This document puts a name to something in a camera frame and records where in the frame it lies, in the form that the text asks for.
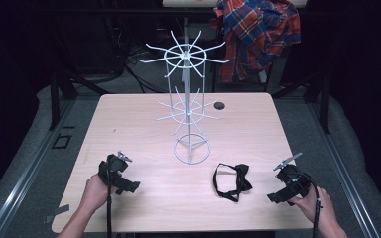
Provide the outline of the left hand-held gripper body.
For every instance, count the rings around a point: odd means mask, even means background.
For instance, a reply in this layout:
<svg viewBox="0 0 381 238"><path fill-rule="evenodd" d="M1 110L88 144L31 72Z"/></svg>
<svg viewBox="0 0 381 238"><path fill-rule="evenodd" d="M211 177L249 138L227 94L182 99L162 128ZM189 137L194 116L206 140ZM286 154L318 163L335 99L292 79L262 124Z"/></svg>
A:
<svg viewBox="0 0 381 238"><path fill-rule="evenodd" d="M98 175L108 188L112 186L122 188L122 173L127 169L130 159L119 152L118 155L108 155L105 161L101 161L98 167Z"/></svg>

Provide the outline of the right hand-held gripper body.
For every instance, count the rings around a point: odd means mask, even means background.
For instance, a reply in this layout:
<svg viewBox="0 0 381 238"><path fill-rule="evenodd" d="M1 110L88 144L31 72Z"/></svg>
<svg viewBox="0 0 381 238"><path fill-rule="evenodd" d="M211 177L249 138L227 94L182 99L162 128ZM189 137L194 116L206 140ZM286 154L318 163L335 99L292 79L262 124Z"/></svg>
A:
<svg viewBox="0 0 381 238"><path fill-rule="evenodd" d="M293 160L300 155L301 153L297 153L274 167L274 171L279 170L276 174L276 178L285 185L283 189L286 189L290 193L289 198L297 195L305 197L308 194L311 185L307 176L293 164Z"/></svg>

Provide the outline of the black bow tie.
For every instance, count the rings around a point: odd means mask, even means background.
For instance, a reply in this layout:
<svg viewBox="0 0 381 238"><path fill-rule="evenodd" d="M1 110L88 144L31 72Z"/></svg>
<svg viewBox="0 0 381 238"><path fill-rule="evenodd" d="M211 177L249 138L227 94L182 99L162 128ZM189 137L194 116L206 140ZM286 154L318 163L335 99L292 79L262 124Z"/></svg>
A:
<svg viewBox="0 0 381 238"><path fill-rule="evenodd" d="M212 183L213 187L217 193L218 196L222 198L226 198L228 200L231 200L233 202L238 202L240 193L243 191L248 191L253 188L252 184L246 179L246 175L249 171L249 166L245 164L239 164L236 166L228 165L228 167L236 172L236 188L235 190L230 190L228 192L220 191L218 188L218 182L217 182L217 175L218 175L218 169L220 167L226 167L227 164L219 163L213 173L212 176Z"/></svg>

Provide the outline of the white wire display rack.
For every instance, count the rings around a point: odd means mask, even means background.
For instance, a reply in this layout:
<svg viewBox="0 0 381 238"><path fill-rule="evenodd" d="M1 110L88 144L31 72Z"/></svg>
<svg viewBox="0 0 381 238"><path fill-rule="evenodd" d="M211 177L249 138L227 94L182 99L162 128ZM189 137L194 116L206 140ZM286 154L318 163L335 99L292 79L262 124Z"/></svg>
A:
<svg viewBox="0 0 381 238"><path fill-rule="evenodd" d="M217 100L207 101L206 64L208 62L225 63L225 60L211 59L208 53L224 46L224 43L210 48L199 46L201 32L190 43L188 36L182 43L171 33L174 44L169 48L155 47L147 44L151 50L160 51L157 59L141 59L142 63L162 61L166 66L164 78L167 80L169 101L158 104L169 109L169 114L157 118L157 121L172 119L177 127L173 135L177 137L173 145L174 156L187 165L204 162L211 153L208 138L202 132L200 123L204 119L218 120L218 117L207 114L209 106Z"/></svg>

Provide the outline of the person's left hand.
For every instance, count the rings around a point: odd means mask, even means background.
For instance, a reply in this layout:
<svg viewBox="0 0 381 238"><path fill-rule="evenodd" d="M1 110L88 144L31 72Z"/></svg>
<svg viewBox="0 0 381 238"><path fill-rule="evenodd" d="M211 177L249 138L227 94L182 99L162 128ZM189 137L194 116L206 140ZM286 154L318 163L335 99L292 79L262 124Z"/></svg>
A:
<svg viewBox="0 0 381 238"><path fill-rule="evenodd" d="M106 202L107 196L115 191L116 187L108 188L99 175L93 175L86 182L78 208L82 213L92 215Z"/></svg>

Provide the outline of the person's right hand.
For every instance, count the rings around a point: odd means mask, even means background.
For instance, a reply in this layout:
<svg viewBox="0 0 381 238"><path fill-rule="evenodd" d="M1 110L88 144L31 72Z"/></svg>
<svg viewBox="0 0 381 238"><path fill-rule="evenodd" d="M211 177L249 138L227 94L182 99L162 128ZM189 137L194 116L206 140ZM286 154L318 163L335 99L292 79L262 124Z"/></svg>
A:
<svg viewBox="0 0 381 238"><path fill-rule="evenodd" d="M329 194L324 188L309 187L309 192L305 197L294 196L289 199L290 203L295 204L310 222L315 221L317 212L317 201L320 198L319 227L331 224L335 220L333 204Z"/></svg>

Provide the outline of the grey tape strip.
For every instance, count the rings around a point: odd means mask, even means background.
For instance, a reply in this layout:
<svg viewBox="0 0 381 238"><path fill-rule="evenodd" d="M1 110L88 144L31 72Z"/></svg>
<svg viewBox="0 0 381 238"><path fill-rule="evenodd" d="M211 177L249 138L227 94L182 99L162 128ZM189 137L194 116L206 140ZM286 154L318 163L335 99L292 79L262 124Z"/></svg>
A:
<svg viewBox="0 0 381 238"><path fill-rule="evenodd" d="M44 223L45 224L52 223L57 215L60 215L62 213L68 212L68 211L69 211L69 205L68 204L63 205L61 207L58 207L51 214L46 215L44 217Z"/></svg>

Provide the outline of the red blue plaid shirt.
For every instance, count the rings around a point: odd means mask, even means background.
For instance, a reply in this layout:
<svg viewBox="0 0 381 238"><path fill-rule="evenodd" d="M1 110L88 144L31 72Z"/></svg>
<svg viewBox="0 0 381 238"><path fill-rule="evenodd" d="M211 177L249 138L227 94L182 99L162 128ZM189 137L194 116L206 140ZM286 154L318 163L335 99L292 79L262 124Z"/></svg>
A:
<svg viewBox="0 0 381 238"><path fill-rule="evenodd" d="M218 0L215 26L224 30L227 63L219 81L239 82L264 71L287 46L301 41L297 8L289 0Z"/></svg>

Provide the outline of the aluminium floor rail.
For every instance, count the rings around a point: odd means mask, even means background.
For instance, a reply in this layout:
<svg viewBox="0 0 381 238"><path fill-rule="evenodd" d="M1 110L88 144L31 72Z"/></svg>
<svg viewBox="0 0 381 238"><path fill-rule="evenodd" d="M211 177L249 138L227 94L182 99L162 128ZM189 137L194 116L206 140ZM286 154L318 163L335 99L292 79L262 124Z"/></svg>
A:
<svg viewBox="0 0 381 238"><path fill-rule="evenodd" d="M351 175L348 173L347 167L345 166L331 135L325 132L320 123L320 113L318 108L314 104L310 103L307 104L307 108L313 116L317 130L321 138L324 140L328 152L330 153L330 163L332 164L333 170L338 177L339 184L345 193L363 235L366 238L381 238L369 212L366 209L360 193L354 185Z"/></svg>
<svg viewBox="0 0 381 238"><path fill-rule="evenodd" d="M57 130L70 113L74 101L62 103L60 119L53 130L51 105L41 102L34 121L19 150L0 179L0 235L6 230L24 197L29 191L51 143L57 137Z"/></svg>

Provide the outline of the black metal frame leg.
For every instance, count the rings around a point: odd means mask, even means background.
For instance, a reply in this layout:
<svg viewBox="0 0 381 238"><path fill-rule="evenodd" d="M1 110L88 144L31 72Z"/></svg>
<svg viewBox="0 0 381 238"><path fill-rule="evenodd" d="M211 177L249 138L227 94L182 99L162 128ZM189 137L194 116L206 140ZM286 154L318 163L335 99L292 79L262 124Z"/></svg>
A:
<svg viewBox="0 0 381 238"><path fill-rule="evenodd" d="M324 131L329 134L329 104L330 104L330 77L325 72L314 72L301 80L284 86L272 94L273 98L281 98L301 86L308 87L303 98L307 103L314 103L320 96L319 122Z"/></svg>
<svg viewBox="0 0 381 238"><path fill-rule="evenodd" d="M62 93L67 100L76 100L78 97L78 92L73 85L75 82L99 95L108 94L107 90L95 85L73 71L67 69L56 71L52 76L50 84L52 111L51 130L54 130L61 120L60 93Z"/></svg>

